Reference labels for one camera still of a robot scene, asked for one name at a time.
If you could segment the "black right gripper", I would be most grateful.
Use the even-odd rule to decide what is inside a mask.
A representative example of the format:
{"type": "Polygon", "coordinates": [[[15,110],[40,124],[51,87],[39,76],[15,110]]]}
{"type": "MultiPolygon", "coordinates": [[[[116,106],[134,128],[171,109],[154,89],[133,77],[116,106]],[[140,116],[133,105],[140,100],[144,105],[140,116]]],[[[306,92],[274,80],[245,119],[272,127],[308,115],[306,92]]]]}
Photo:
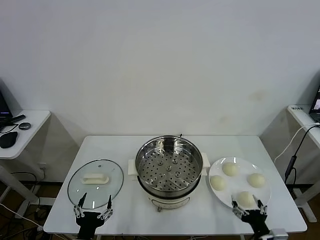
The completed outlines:
{"type": "Polygon", "coordinates": [[[244,223],[248,223],[254,233],[255,237],[261,237],[270,233],[265,221],[267,219],[268,206],[264,205],[260,199],[253,195],[253,199],[259,208],[259,210],[248,210],[246,211],[240,207],[236,201],[236,198],[231,196],[232,212],[237,216],[241,217],[244,223]]]}

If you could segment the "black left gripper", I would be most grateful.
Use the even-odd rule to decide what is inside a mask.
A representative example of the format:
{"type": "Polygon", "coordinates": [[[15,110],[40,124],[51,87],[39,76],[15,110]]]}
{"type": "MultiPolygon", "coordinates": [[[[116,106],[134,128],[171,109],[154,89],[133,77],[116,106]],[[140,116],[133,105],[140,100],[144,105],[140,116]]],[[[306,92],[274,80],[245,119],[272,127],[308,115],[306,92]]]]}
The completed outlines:
{"type": "Polygon", "coordinates": [[[96,229],[103,226],[104,223],[113,215],[112,196],[109,196],[107,206],[104,212],[84,211],[83,205],[87,193],[80,198],[77,205],[73,206],[73,212],[76,216],[76,223],[79,226],[77,239],[93,239],[96,229]]]}

